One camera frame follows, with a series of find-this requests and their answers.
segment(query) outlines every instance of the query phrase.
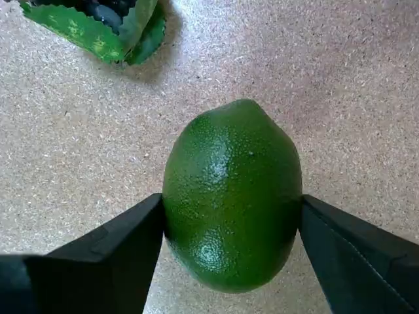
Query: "green leaf-patterned bag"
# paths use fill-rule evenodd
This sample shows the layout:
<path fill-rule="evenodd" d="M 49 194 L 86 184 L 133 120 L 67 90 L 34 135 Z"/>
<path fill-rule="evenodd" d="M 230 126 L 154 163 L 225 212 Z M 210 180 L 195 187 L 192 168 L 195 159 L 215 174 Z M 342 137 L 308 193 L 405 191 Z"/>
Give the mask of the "green leaf-patterned bag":
<path fill-rule="evenodd" d="M 33 0 L 20 6 L 27 18 L 108 63 L 140 64 L 164 37 L 157 0 Z"/>

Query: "speckled countertop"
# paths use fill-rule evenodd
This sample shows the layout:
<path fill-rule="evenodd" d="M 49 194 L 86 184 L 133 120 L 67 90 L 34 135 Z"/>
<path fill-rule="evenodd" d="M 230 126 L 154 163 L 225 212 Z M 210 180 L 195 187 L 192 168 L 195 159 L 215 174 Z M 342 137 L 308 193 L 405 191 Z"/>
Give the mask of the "speckled countertop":
<path fill-rule="evenodd" d="M 0 252 L 48 252 L 161 191 L 185 124 L 239 97 L 293 138 L 306 193 L 419 241 L 418 1 L 165 6 L 164 46 L 123 69 L 0 2 Z M 298 239 L 240 295 L 201 286 L 164 245 L 145 313 L 328 309 Z"/>

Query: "beige surface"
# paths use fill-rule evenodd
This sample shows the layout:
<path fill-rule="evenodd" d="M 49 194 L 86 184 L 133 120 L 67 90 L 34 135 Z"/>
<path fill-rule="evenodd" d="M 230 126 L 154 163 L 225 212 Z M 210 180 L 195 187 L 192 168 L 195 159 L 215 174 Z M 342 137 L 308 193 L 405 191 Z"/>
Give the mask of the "beige surface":
<path fill-rule="evenodd" d="M 256 99 L 304 191 L 419 241 L 419 2 L 174 0 L 165 45 L 104 65 L 0 2 L 0 251 L 45 253 L 161 189 L 197 113 Z M 147 314 L 328 313 L 301 241 L 267 286 L 212 292 L 166 246 Z"/>

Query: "green container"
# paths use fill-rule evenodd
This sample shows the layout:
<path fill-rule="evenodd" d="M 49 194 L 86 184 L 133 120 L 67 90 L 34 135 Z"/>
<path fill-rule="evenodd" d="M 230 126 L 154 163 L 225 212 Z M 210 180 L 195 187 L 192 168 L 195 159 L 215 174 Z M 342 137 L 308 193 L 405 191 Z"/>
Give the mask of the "green container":
<path fill-rule="evenodd" d="M 161 44 L 165 19 L 157 0 L 134 0 L 122 24 L 113 31 L 110 26 L 88 16 L 80 2 L 37 0 L 21 2 L 25 17 L 65 37 L 104 62 L 140 64 Z"/>

